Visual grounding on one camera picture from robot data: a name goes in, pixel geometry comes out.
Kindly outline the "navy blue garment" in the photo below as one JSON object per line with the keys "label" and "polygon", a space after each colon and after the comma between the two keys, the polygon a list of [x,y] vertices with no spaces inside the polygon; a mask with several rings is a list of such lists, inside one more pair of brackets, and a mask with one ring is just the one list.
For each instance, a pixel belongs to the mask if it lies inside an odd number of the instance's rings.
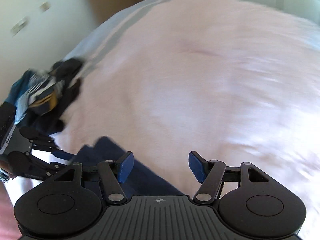
{"label": "navy blue garment", "polygon": [[[99,138],[93,147],[85,145],[73,155],[62,150],[54,150],[52,154],[70,162],[79,162],[85,166],[95,166],[106,160],[117,161],[126,151],[108,137]],[[181,196],[183,193],[173,185],[152,172],[141,162],[134,160],[134,167],[121,188],[127,197],[139,196]]]}

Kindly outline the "striped navy clothes pile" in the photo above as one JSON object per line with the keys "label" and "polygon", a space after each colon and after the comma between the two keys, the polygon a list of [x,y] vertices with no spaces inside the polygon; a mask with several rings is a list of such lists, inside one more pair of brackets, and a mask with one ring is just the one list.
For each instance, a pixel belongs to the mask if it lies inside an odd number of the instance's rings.
{"label": "striped navy clothes pile", "polygon": [[49,71],[27,70],[5,100],[16,107],[15,125],[45,135],[62,132],[65,123],[61,116],[80,94],[81,79],[75,77],[83,64],[81,59],[71,58],[54,63]]}

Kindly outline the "pink quilted bedspread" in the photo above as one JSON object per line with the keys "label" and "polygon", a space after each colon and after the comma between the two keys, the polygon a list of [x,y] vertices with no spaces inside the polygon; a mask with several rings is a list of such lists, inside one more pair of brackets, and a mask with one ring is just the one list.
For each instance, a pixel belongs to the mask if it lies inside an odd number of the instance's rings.
{"label": "pink quilted bedspread", "polygon": [[187,156],[249,161],[319,221],[319,26],[240,0],[146,0],[69,57],[85,66],[54,135],[63,150],[107,136],[184,193]]}

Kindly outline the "white cabinet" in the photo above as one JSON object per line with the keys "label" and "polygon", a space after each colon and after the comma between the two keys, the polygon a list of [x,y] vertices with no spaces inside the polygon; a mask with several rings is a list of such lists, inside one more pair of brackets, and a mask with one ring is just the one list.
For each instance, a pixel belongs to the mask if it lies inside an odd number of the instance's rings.
{"label": "white cabinet", "polygon": [[49,69],[97,27],[87,0],[1,0],[1,100],[28,69]]}

